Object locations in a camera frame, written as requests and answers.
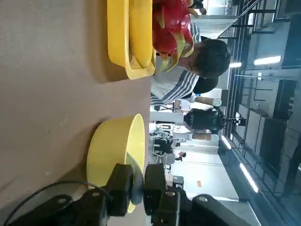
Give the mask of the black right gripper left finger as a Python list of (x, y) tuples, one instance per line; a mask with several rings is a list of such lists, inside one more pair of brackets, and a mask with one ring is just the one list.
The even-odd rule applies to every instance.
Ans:
[(54, 196), (32, 211), (31, 226), (105, 226), (110, 216), (127, 212), (133, 184), (131, 165), (116, 164), (107, 184), (85, 191), (74, 201)]

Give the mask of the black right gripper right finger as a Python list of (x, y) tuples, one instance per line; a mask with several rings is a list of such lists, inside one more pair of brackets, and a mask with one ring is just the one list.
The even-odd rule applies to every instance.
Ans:
[(147, 166), (143, 204), (152, 226), (236, 226), (238, 216), (207, 194), (190, 200), (186, 192), (166, 184), (162, 164)]

